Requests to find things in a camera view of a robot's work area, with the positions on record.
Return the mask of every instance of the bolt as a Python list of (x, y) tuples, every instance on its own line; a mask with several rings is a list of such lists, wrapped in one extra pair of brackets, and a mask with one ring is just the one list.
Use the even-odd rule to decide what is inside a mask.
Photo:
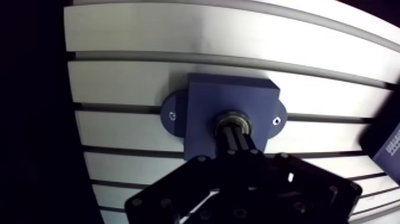
[(258, 154), (258, 150), (250, 150), (251, 154), (257, 155)]
[(139, 206), (142, 204), (142, 200), (135, 198), (132, 200), (132, 204), (133, 204), (133, 206)]
[(281, 153), (280, 156), (281, 156), (282, 158), (289, 158), (289, 155), (287, 155), (286, 153)]
[(305, 213), (305, 210), (306, 210), (305, 204), (303, 204), (303, 203), (301, 203), (301, 202), (296, 202), (296, 203), (293, 205), (293, 208), (294, 208), (296, 211), (300, 212), (300, 213)]
[(197, 157), (197, 160), (199, 160), (200, 162), (204, 162), (206, 158), (204, 156), (199, 156)]
[(281, 122), (280, 117), (275, 117), (274, 120), (272, 120), (272, 124), (275, 126), (279, 125), (280, 122)]
[(170, 117), (170, 120), (175, 121), (176, 120), (176, 113), (171, 111), (169, 113), (169, 117)]

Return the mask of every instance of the screw hole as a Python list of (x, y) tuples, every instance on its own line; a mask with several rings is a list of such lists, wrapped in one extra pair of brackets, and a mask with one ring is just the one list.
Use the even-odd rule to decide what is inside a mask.
[(275, 117), (274, 120), (272, 120), (272, 124), (275, 126), (279, 125), (280, 122), (281, 122), (280, 117)]

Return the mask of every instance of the slat groove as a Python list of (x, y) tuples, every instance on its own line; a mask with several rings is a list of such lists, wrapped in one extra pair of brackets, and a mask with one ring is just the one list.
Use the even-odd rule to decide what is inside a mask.
[(184, 52), (159, 51), (79, 51), (76, 61), (147, 61), (161, 63), (191, 63), (215, 66), (230, 66), (247, 69), (280, 71), (285, 73), (303, 74), (311, 77), (321, 77), (388, 90), (399, 89), (398, 85), (383, 82), (354, 74), (302, 66), (299, 64), (279, 61), (261, 60), (255, 58), (234, 57), (225, 55), (196, 54)]

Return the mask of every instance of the screw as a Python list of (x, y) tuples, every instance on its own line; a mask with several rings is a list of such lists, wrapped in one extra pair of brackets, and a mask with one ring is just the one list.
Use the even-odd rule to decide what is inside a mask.
[(250, 150), (250, 153), (257, 155), (258, 154), (258, 150)]
[(176, 113), (175, 112), (170, 112), (169, 114), (170, 120), (175, 121), (176, 120)]
[(244, 209), (235, 209), (233, 211), (233, 217), (243, 219), (247, 216), (247, 211)]
[(281, 156), (282, 158), (289, 158), (289, 155), (287, 155), (286, 153), (281, 153), (280, 156)]
[(293, 208), (294, 208), (295, 210), (297, 210), (298, 212), (300, 212), (300, 213), (305, 213), (306, 206), (305, 206), (305, 204), (303, 204), (303, 203), (301, 203), (301, 202), (296, 202), (296, 203), (293, 205)]
[(280, 117), (275, 117), (274, 120), (272, 120), (272, 124), (277, 126), (279, 125), (281, 122)]
[(204, 162), (206, 158), (204, 156), (199, 156), (197, 157), (197, 160), (199, 160), (200, 162)]
[(142, 204), (142, 200), (135, 198), (132, 200), (132, 204), (133, 204), (133, 206), (139, 206)]

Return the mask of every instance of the hole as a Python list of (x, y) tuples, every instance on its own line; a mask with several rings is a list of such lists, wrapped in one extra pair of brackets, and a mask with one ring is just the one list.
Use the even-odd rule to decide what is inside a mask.
[(287, 181), (289, 181), (289, 183), (292, 183), (294, 177), (295, 177), (295, 175), (293, 173), (289, 173), (289, 176), (287, 177)]

